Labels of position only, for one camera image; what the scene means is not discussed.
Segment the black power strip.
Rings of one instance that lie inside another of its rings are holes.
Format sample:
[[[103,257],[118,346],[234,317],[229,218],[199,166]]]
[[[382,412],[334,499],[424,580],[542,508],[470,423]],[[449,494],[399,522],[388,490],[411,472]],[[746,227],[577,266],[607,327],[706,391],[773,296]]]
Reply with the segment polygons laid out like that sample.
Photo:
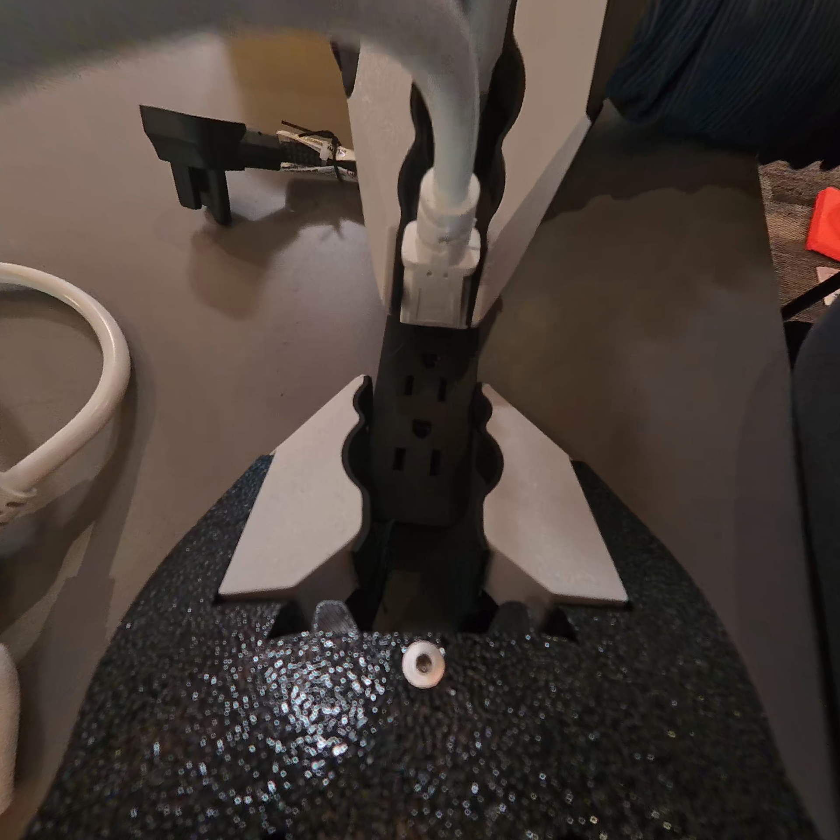
[[[374,518],[447,528],[466,512],[480,331],[389,316],[373,390]]]

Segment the person's right forearm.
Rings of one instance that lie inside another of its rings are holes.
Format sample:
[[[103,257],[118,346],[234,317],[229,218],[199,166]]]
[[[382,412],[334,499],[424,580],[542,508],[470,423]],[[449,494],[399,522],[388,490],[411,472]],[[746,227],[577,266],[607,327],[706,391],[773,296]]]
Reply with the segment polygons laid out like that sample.
[[[839,2],[647,2],[605,97],[675,137],[836,169]]]

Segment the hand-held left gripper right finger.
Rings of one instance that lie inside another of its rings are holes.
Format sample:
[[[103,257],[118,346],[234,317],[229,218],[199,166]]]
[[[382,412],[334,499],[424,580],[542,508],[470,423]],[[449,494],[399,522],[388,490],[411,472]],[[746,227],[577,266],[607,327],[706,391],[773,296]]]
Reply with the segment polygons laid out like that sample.
[[[489,597],[499,605],[627,605],[571,458],[491,386],[481,391],[502,460],[483,502]]]

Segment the black angled power plug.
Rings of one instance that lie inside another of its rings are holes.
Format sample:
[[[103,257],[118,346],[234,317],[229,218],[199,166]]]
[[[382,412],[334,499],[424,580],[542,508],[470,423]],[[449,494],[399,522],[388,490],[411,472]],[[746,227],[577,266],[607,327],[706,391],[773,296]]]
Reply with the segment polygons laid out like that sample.
[[[141,105],[143,131],[161,161],[171,167],[179,203],[206,209],[217,224],[232,223],[227,172],[241,172],[242,122],[197,117]]]

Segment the orange plastic object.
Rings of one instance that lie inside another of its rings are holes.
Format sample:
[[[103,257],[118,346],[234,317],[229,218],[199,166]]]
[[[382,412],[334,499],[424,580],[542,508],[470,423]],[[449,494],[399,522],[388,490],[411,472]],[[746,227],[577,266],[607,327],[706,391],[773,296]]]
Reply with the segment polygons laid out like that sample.
[[[839,261],[839,189],[821,190],[813,205],[805,249]]]

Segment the white power plug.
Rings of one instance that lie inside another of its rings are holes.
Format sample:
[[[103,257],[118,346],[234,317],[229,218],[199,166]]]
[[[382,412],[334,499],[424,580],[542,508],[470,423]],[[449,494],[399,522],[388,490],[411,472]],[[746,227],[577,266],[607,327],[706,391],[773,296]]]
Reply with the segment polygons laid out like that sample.
[[[448,204],[438,195],[435,169],[424,175],[416,218],[405,226],[400,320],[445,329],[468,327],[469,281],[480,261],[476,226],[480,184],[469,179],[466,198]]]

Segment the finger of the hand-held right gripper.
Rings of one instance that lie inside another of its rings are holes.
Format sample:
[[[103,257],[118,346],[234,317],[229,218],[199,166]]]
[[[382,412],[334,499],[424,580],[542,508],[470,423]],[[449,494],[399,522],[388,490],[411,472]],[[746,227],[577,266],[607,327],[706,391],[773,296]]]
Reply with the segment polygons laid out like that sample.
[[[592,127],[586,108],[606,6],[606,1],[517,2],[512,35],[523,60],[523,97],[501,144],[505,188],[486,235],[474,327],[518,267]]]
[[[349,111],[374,279],[389,317],[398,320],[403,230],[416,215],[430,157],[427,109],[402,65],[384,52],[361,51]]]

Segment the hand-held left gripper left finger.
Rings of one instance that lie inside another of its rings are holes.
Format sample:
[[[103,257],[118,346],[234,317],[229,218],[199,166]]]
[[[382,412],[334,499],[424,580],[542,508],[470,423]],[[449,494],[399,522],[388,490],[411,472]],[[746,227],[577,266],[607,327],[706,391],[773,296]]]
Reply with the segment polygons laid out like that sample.
[[[295,602],[304,613],[358,586],[354,549],[370,524],[350,444],[364,426],[369,375],[352,379],[276,447],[217,596]]]

